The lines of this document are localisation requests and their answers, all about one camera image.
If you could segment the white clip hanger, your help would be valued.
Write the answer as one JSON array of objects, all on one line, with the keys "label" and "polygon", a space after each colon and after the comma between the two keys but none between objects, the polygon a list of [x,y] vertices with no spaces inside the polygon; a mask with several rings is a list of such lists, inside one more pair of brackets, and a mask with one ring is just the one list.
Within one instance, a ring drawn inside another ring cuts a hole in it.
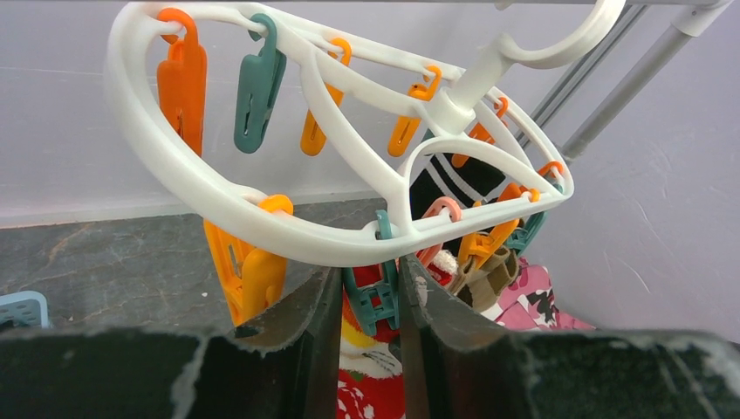
[{"label": "white clip hanger", "polygon": [[[504,94],[497,82],[514,65],[551,69],[585,55],[611,30],[621,1],[598,1],[584,22],[554,45],[525,50],[506,34],[495,38],[469,69],[406,52],[294,16],[261,3],[131,2],[113,22],[104,73],[106,96],[120,131],[150,173],[205,219],[245,242],[279,256],[311,264],[350,267],[395,259],[480,229],[552,209],[568,200],[573,179],[563,156],[541,127],[513,100],[497,118],[493,102]],[[264,194],[229,181],[197,155],[171,127],[160,109],[156,72],[167,58],[164,35],[183,37],[184,28],[157,19],[176,8],[195,23],[233,24],[249,34],[267,34],[250,18],[271,17],[277,48],[299,67],[308,106],[302,149],[313,155],[332,145],[343,161],[387,203],[387,214],[359,230],[343,230],[259,208]],[[408,96],[426,69],[435,65],[442,80],[434,97]],[[420,118],[401,157],[387,144],[401,115]],[[474,140],[480,122],[494,144]],[[432,154],[468,155],[502,170],[517,185],[540,192],[531,203],[521,196],[465,209],[458,221],[443,216],[413,219],[409,189],[412,168]],[[538,171],[549,161],[564,165],[556,179]]]}]

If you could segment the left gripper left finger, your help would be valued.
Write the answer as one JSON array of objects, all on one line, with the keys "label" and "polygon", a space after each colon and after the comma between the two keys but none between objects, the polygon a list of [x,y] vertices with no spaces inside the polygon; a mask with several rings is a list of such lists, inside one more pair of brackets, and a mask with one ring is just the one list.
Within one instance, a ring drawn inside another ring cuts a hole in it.
[{"label": "left gripper left finger", "polygon": [[211,328],[15,329],[1,336],[4,418],[332,418],[337,268],[230,333]]}]

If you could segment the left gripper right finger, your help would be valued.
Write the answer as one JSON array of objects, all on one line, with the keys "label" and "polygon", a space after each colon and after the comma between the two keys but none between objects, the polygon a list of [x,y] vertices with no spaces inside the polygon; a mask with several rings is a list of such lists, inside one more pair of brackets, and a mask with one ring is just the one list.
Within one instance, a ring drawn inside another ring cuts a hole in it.
[{"label": "left gripper right finger", "polygon": [[739,353],[709,333],[511,331],[399,262],[409,418],[736,418]]}]

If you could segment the pink camouflage bag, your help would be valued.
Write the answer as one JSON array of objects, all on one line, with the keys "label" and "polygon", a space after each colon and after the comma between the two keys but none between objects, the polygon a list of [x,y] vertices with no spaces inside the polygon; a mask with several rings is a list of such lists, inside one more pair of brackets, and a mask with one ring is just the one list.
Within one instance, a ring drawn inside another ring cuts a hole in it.
[{"label": "pink camouflage bag", "polygon": [[519,259],[517,279],[504,289],[497,302],[482,315],[511,330],[593,330],[594,326],[560,311],[548,270]]}]

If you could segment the black white-striped sock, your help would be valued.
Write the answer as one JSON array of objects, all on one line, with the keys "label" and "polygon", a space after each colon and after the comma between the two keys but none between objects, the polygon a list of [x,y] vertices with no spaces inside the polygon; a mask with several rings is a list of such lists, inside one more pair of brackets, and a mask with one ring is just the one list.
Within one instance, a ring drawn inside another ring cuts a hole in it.
[{"label": "black white-striped sock", "polygon": [[501,170],[475,158],[455,168],[451,154],[433,155],[410,186],[412,218],[421,218],[442,196],[456,200],[461,209],[471,208],[475,202],[493,202],[497,199],[495,190],[505,180]]}]

